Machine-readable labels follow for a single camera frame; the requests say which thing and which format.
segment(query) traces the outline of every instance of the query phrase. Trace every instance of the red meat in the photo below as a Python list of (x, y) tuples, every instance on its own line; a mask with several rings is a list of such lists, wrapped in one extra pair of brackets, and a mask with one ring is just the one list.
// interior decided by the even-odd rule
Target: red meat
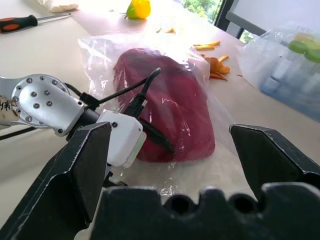
[[(158, 51), (134, 48), (120, 56), (113, 83), (117, 91), (122, 90), (148, 77), (156, 68), (161, 68), (161, 73), (151, 83), (140, 117), (170, 140), (175, 153), (147, 137), (138, 159), (163, 163), (209, 157), (215, 150), (215, 138), (207, 94), (188, 68)], [(141, 89), (142, 86), (120, 96), (119, 103), (125, 107)]]

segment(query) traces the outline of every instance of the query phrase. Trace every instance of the window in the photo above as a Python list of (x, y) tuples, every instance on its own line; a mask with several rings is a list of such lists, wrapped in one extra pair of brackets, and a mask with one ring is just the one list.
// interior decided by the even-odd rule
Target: window
[(217, 20), (223, 0), (179, 0), (185, 9), (206, 18), (211, 24)]
[(248, 44), (253, 38), (254, 38), (254, 35), (251, 32), (247, 30), (243, 30), (239, 40), (245, 44)]

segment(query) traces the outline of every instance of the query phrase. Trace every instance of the bag of food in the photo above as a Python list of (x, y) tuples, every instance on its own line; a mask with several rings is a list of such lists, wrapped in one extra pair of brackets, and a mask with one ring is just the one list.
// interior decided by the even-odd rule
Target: bag of food
[(36, 0), (52, 13), (61, 13), (78, 8), (77, 0)]
[[(213, 154), (215, 135), (232, 149), (228, 129), (233, 121), (216, 98), (208, 97), (205, 87), (210, 65), (189, 44), (168, 34), (143, 33), (90, 37), (79, 44), (91, 79), (90, 94), (98, 98), (128, 88), (161, 68), (146, 94), (140, 118), (171, 142), (174, 153), (147, 133), (138, 159), (151, 163), (202, 160)], [(137, 87), (104, 107), (122, 112), (141, 89)]]
[(245, 79), (262, 93), (320, 122), (320, 32), (292, 22), (238, 54)]

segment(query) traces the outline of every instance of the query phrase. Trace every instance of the black wire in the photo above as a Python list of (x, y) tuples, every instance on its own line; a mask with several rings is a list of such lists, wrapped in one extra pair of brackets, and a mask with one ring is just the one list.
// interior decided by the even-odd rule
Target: black wire
[(107, 102), (107, 101), (109, 101), (111, 99), (119, 97), (122, 94), (126, 94), (127, 92), (129, 92), (129, 91), (131, 91), (131, 90), (133, 90), (133, 89), (135, 89), (137, 87), (140, 87), (141, 85), (145, 84), (145, 82), (148, 80), (148, 78), (149, 77), (146, 77), (146, 78), (142, 79), (141, 81), (137, 82), (136, 84), (133, 84), (132, 86), (128, 86), (127, 88), (125, 88), (123, 90), (120, 90), (120, 91), (118, 91), (118, 92), (116, 92), (116, 93), (114, 93), (114, 94), (112, 94), (110, 96), (107, 96), (107, 97), (101, 99), (99, 101), (99, 104), (103, 104), (103, 103), (105, 103), (105, 102)]
[(140, 92), (141, 95), (145, 96), (147, 94), (147, 91), (148, 91), (152, 81), (155, 79), (156, 76), (158, 76), (160, 74), (160, 72), (161, 72), (161, 68), (158, 67), (150, 74), (150, 76), (147, 77), (145, 84)]
[(72, 92), (74, 92), (78, 97), (81, 96), (81, 92), (78, 89), (76, 89), (76, 87), (74, 87), (71, 84), (66, 83), (66, 82), (64, 84), (68, 87), (68, 89), (70, 89)]
[(9, 139), (9, 138), (12, 138), (12, 137), (15, 137), (15, 136), (18, 136), (20, 134), (28, 133), (28, 132), (31, 132), (33, 130), (36, 130), (36, 128), (31, 126), (31, 127), (19, 130), (19, 131), (11, 132), (11, 133), (8, 133), (6, 135), (0, 136), (0, 141), (1, 140), (5, 140), (5, 139)]

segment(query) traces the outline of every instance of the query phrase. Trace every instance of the white table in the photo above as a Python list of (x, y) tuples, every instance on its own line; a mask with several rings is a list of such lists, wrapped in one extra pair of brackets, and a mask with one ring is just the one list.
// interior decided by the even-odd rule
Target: white table
[[(0, 12), (0, 18), (49, 14), (33, 0), (1, 1), (0, 6), (6, 9)], [(75, 12), (74, 19), (66, 18), (1, 35), (0, 75), (17, 78), (44, 73), (86, 91), (89, 82), (84, 73), (77, 39), (117, 30), (152, 30), (157, 24), (155, 16), (160, 14), (161, 8), (154, 9), (158, 11), (154, 11), (154, 17), (147, 22), (124, 21), (123, 16), (114, 12), (97, 17), (83, 11)], [(240, 71), (236, 46), (243, 45), (240, 41), (197, 17), (186, 15), (182, 20), (177, 12), (161, 11), (161, 14), (167, 15), (166, 21), (185, 25), (184, 30), (190, 31), (195, 41), (221, 40), (221, 45), (208, 55), (220, 57), (229, 54), (230, 58), (225, 64), (231, 68), (231, 73), (228, 81), (211, 80), (208, 91), (222, 102), (237, 123), (276, 129), (320, 163), (320, 124), (263, 95), (243, 77), (237, 76)], [(98, 25), (100, 28), (93, 27), (96, 21), (102, 23)], [(0, 141), (0, 226), (42, 167), (64, 144), (65, 140), (56, 137), (50, 130), (36, 130)], [(155, 186), (164, 196), (181, 191), (197, 199), (198, 191), (209, 185), (221, 188), (227, 196), (234, 192), (252, 194), (239, 160), (220, 143), (213, 156), (203, 161), (161, 165), (135, 161), (130, 168), (115, 169), (114, 173), (117, 180), (129, 185)], [(77, 239), (86, 239), (87, 234), (88, 231), (80, 233)]]

